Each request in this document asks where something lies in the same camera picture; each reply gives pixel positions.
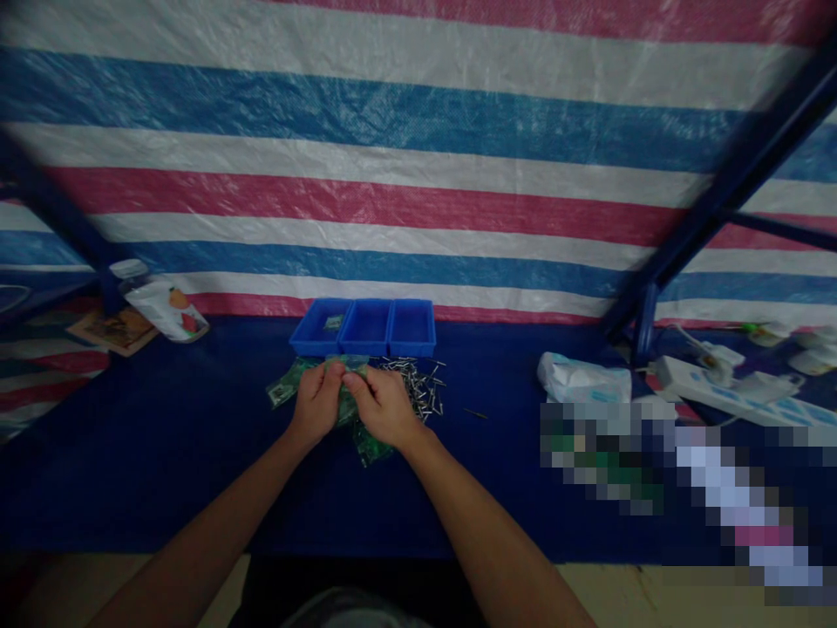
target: pile of screws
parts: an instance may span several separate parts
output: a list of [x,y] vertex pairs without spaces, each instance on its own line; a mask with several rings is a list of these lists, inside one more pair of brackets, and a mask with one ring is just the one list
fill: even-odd
[[378,368],[382,371],[399,371],[401,373],[407,394],[410,395],[413,412],[421,418],[422,423],[426,422],[431,414],[445,415],[439,386],[447,387],[445,382],[436,377],[436,371],[439,370],[439,367],[447,365],[438,360],[425,359],[435,364],[430,374],[419,372],[416,358],[381,358],[381,364],[378,365]]

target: blue plastic bin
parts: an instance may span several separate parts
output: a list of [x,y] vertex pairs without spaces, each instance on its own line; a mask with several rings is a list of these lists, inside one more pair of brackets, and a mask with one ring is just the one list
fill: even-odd
[[[325,357],[340,352],[337,337],[346,325],[346,315],[351,307],[351,299],[317,299],[308,308],[305,318],[296,326],[290,345],[296,355]],[[330,317],[343,315],[343,324],[339,329],[326,329]]]
[[337,342],[343,353],[387,355],[386,339],[392,301],[358,299],[349,308]]
[[390,355],[404,358],[431,358],[436,347],[436,323],[432,301],[399,299],[390,311]]

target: floor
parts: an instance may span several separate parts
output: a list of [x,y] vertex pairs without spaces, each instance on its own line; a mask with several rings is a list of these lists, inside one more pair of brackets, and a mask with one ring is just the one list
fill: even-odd
[[[12,625],[81,628],[148,557],[61,556],[30,589]],[[243,556],[235,566],[201,628],[227,626],[240,601],[248,562],[249,557]],[[837,624],[837,609],[766,605],[763,589],[733,585],[729,570],[595,564],[568,564],[559,569],[600,628],[819,628]]]

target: hand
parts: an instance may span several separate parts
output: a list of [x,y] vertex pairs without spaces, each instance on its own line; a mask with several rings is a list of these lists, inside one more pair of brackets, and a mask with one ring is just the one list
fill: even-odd
[[401,373],[367,367],[366,381],[346,373],[343,383],[357,401],[360,420],[381,442],[403,451],[427,430],[412,410]]
[[313,446],[331,431],[337,423],[337,395],[345,372],[342,362],[331,362],[303,373],[296,393],[294,418],[288,427],[290,433]]

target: white power strip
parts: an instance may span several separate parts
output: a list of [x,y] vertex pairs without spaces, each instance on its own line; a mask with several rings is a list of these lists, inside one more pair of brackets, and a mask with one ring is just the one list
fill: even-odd
[[662,356],[655,367],[667,393],[699,401],[762,426],[837,427],[837,413],[791,398],[769,404],[752,401],[729,388],[716,386],[706,378],[704,368],[682,360]]

